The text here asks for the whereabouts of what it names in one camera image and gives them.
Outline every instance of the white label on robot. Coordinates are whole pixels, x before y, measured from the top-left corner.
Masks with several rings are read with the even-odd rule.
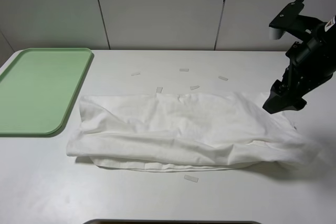
[[[328,31],[335,24],[335,17],[333,17],[324,27],[324,31]]]

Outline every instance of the paper scrap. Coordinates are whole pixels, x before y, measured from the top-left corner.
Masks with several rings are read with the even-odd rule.
[[[198,178],[192,177],[192,176],[188,176],[188,175],[184,175],[184,179],[190,180],[190,181],[195,182],[195,183],[198,182]]]
[[[224,81],[227,81],[228,79],[226,77],[223,77],[223,76],[218,76],[218,78],[224,80]]]
[[[199,86],[191,86],[190,90],[194,90],[194,89],[198,89],[198,88],[199,88]]]

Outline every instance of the light green plastic tray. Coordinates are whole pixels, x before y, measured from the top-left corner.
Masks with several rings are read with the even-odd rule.
[[[20,52],[0,76],[0,136],[60,133],[92,59],[87,48]]]

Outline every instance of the white table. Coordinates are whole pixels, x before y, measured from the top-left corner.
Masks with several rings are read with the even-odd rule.
[[[80,91],[123,95],[269,91],[288,65],[283,52],[93,51]],[[17,56],[14,53],[6,66]],[[189,72],[179,72],[189,68]],[[140,71],[139,76],[131,73]],[[223,81],[218,76],[229,80]],[[190,86],[200,88],[190,91]],[[91,219],[336,223],[336,78],[289,112],[298,130],[322,144],[323,160],[288,172],[276,164],[193,173],[109,170],[66,156],[79,125],[76,103],[52,138],[0,138],[0,223],[81,224]],[[185,180],[189,174],[198,183]]]

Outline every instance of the white towel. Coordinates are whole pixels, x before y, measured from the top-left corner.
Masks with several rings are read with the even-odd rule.
[[[265,94],[85,96],[68,156],[97,166],[151,172],[242,168],[262,161],[309,164],[318,148]]]

